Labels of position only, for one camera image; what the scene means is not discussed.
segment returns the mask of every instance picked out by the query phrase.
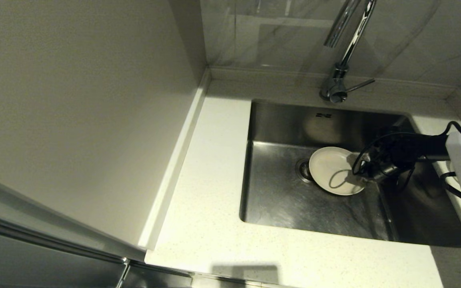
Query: backsplash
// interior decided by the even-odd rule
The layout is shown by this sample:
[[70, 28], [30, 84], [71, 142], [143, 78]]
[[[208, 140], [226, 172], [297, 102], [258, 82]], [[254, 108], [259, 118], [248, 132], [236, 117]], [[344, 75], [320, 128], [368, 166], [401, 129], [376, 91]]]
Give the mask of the backsplash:
[[[343, 0], [200, 3], [212, 66], [328, 73], [347, 42], [323, 45]], [[350, 66], [355, 76], [460, 85], [461, 1], [378, 0]]]

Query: drain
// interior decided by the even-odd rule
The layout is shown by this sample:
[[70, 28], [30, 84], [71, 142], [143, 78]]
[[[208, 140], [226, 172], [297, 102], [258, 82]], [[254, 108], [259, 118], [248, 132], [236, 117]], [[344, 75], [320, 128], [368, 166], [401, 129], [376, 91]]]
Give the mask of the drain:
[[309, 171], [309, 159], [301, 159], [296, 163], [296, 175], [305, 183], [315, 183]]

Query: sink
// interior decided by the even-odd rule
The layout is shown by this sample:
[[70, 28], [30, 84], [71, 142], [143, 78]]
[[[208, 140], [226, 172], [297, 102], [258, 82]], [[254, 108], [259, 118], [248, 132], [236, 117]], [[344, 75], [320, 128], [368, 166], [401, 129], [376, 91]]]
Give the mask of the sink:
[[241, 220], [461, 248], [461, 221], [432, 164], [418, 163], [401, 192], [390, 180], [339, 196], [307, 179], [304, 163], [317, 149], [359, 152], [386, 126], [413, 132], [406, 116], [253, 102], [250, 119]]

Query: chrome faucet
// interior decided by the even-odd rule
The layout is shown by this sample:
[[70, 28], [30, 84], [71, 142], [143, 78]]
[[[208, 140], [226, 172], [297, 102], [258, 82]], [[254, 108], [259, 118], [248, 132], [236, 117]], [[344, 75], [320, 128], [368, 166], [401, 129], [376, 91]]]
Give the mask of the chrome faucet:
[[[334, 48], [337, 45], [337, 42], [343, 34], [343, 31], [346, 28], [351, 15], [359, 5], [360, 1], [361, 0], [347, 0], [346, 3], [344, 3], [341, 10], [339, 11], [337, 18], [335, 19], [335, 22], [333, 23], [330, 33], [328, 34], [328, 37], [325, 41], [325, 46]], [[350, 61], [351, 55], [353, 54], [353, 51], [355, 50], [355, 47], [357, 46], [362, 33], [364, 33], [364, 29], [366, 29], [366, 25], [371, 18], [373, 9], [375, 8], [375, 3], [376, 0], [366, 0], [362, 19], [355, 29], [355, 33], [353, 33], [353, 37], [348, 44], [348, 48], [346, 48], [346, 51], [344, 51], [341, 60], [334, 64], [330, 76], [324, 82], [323, 87], [320, 90], [320, 96], [324, 100], [328, 100], [332, 103], [343, 102], [348, 97], [348, 92], [375, 82], [375, 79], [373, 78], [349, 89], [346, 89], [344, 86], [344, 76], [346, 76], [346, 72], [348, 72], [349, 69], [348, 62]]]

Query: white countertop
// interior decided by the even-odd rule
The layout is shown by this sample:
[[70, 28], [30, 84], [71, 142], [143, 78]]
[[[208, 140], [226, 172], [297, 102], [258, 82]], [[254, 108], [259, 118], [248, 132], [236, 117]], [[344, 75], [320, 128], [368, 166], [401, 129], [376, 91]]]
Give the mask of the white countertop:
[[[441, 133], [449, 120], [457, 120], [446, 101], [436, 97], [354, 92], [346, 103], [335, 106], [321, 100], [312, 87], [213, 80], [156, 248], [147, 251], [147, 264], [295, 287], [433, 288], [452, 281], [461, 285], [459, 248], [241, 221], [252, 99], [405, 113], [425, 134]], [[461, 200], [452, 200], [461, 210]]]

